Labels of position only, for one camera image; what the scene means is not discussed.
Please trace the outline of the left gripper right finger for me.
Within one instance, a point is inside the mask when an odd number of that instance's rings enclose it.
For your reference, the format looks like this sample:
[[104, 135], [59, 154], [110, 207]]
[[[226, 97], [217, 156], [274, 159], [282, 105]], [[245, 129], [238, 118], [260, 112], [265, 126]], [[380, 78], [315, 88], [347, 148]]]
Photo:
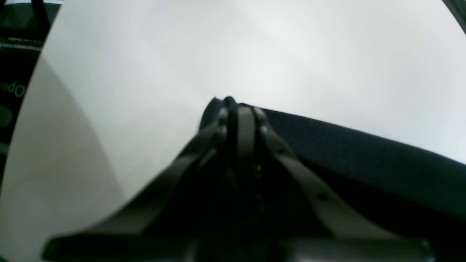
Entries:
[[291, 238], [280, 242], [285, 262], [434, 262], [426, 240], [406, 239], [371, 222], [304, 166], [273, 130], [263, 110], [240, 106], [237, 113], [237, 158], [252, 160], [264, 150], [304, 194], [318, 222], [331, 237]]

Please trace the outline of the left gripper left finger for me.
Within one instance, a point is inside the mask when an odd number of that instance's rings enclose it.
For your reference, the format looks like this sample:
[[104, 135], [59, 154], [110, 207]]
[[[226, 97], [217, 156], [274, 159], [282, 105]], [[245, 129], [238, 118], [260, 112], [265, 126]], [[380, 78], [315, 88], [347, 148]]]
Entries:
[[83, 232], [50, 240], [48, 262], [196, 262], [206, 216], [229, 164], [233, 109], [219, 108], [128, 204]]

